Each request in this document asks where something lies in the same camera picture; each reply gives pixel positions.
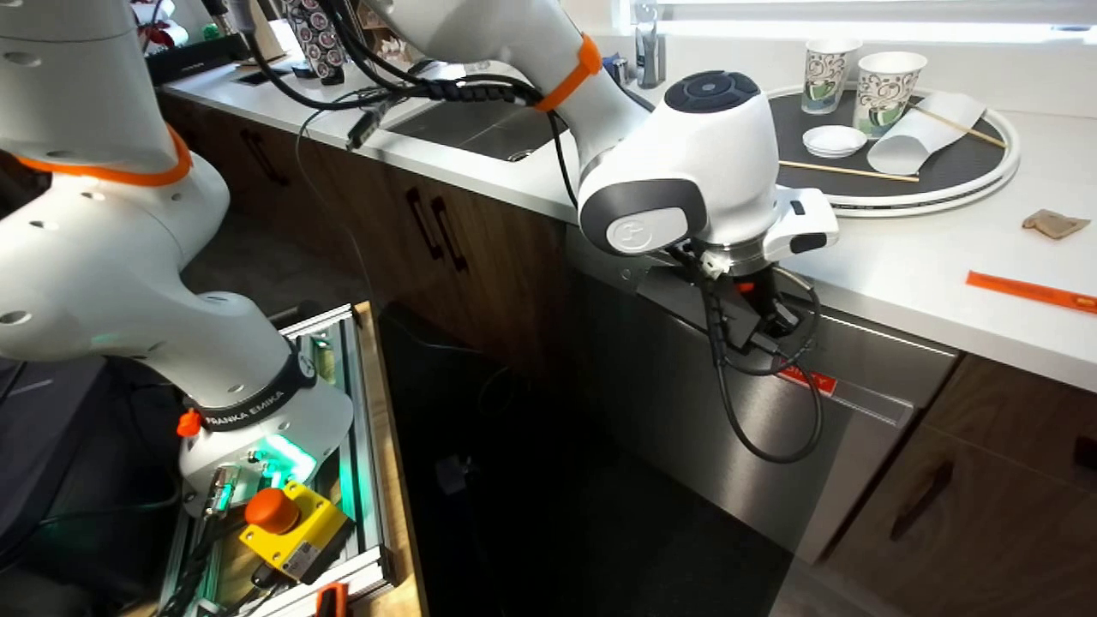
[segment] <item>cup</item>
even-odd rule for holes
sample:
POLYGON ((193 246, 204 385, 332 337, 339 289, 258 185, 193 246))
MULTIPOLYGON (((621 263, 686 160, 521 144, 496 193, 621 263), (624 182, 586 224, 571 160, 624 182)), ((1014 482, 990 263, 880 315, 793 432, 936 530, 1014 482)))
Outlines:
POLYGON ((876 141, 902 121, 906 105, 910 102, 926 57, 910 52, 876 52, 862 54, 856 65, 859 82, 852 102, 852 126, 862 136, 876 141))
POLYGON ((843 102, 845 94, 845 65, 856 54, 856 40, 827 38, 805 45, 803 65, 803 98, 798 109, 809 117, 827 117, 843 102))

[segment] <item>round tray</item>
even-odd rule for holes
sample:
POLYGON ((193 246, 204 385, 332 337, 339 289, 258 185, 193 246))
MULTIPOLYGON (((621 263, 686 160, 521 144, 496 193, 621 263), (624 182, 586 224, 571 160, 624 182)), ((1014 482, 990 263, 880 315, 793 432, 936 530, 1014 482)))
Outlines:
MULTIPOLYGON (((874 173, 866 164, 872 144, 862 144, 852 157, 843 157, 843 160, 818 160, 803 148, 805 129, 824 122, 850 122, 852 94, 845 94, 838 109, 829 117, 805 117, 798 109, 798 94, 770 96, 770 109, 773 109, 782 160, 812 160, 812 164, 874 173)), ((922 212, 958 208, 997 193, 1018 167, 1020 144, 1014 126, 1002 112, 986 109, 976 129, 997 136, 1003 148, 984 144, 976 136, 958 136, 922 164, 918 182, 856 178, 856 174, 805 173, 805 167, 785 167, 785 164, 778 173, 778 182, 793 190, 827 193, 829 205, 838 216, 922 216, 922 212)))

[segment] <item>sink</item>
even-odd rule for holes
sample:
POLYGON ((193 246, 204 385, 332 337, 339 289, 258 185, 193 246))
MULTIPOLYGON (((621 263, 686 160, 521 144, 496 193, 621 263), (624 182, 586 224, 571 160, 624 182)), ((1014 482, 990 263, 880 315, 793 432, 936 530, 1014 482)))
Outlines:
POLYGON ((438 102, 387 129, 499 160, 521 160, 553 141, 540 109, 512 102, 438 102))

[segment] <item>wooden cabinet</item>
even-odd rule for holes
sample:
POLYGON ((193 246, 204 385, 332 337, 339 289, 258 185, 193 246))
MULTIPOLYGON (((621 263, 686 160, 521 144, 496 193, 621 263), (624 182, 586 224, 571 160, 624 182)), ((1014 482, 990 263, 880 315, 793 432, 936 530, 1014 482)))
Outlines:
POLYGON ((561 224, 212 117, 175 109, 193 148, 229 174, 237 212, 367 277, 378 304, 402 303, 451 338, 548 376, 569 289, 561 224))
POLYGON ((968 357, 824 568, 915 617, 1094 613, 1094 401, 968 357))

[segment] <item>orange stick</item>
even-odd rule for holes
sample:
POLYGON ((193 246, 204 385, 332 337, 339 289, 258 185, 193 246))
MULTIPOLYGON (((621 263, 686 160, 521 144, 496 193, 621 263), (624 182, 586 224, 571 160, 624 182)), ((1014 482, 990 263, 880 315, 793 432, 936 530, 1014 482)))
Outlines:
POLYGON ((1028 286, 1028 282, 1014 282, 1014 277, 995 277, 995 274, 984 274, 984 271, 968 271, 968 286, 1097 315, 1097 294, 1075 294, 1075 291, 1065 291, 1065 289, 1045 289, 1045 286, 1028 286))

